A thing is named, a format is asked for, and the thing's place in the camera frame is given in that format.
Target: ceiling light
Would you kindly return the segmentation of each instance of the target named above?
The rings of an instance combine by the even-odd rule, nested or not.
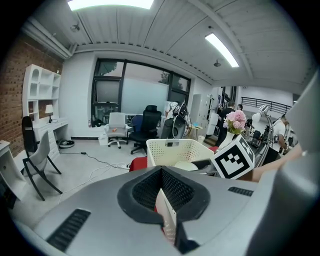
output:
[[[219,40],[216,35],[213,33],[207,35],[205,37],[224,57],[225,59],[230,63],[231,67],[236,68],[239,67],[237,61],[232,56],[230,51],[227,49],[227,47]]]
[[[93,6],[132,6],[150,9],[154,0],[71,0],[68,5],[71,11]]]

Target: basket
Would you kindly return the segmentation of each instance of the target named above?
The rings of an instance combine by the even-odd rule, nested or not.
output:
[[[215,153],[193,139],[149,139],[147,166],[174,166],[179,161],[209,159]]]

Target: railing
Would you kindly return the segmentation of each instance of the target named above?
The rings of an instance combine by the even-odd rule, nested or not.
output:
[[[269,107],[269,111],[274,111],[281,114],[286,114],[291,109],[291,106],[260,98],[241,97],[241,104],[255,108],[260,108],[262,105],[267,105]]]

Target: concrete floor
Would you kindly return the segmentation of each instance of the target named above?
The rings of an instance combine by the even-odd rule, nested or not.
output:
[[[100,146],[98,140],[75,140],[74,147],[61,149],[60,152],[86,152],[89,156],[95,157],[100,161],[121,166],[130,164],[134,158],[146,156],[143,150],[131,155],[130,151],[133,148],[134,143],[132,141],[130,141],[128,145],[121,143],[121,149],[118,149],[117,144],[112,144],[111,147]],[[98,162],[95,159],[82,154],[60,154],[53,162],[61,171],[62,175],[59,175],[49,162],[45,168],[45,174],[48,180],[63,192],[62,196],[36,174],[33,176],[33,179],[45,198],[45,201],[42,201],[32,186],[30,179],[26,176],[26,173],[24,173],[26,180],[29,183],[26,195],[24,196],[23,201],[17,200],[14,208],[9,210],[13,218],[31,229],[35,227],[48,211],[58,205],[59,200],[61,202],[66,200],[68,197],[90,184],[91,182],[87,181],[93,170],[107,166],[106,163]],[[106,167],[95,171],[92,174],[91,179],[96,182],[127,173],[128,171],[128,169]]]

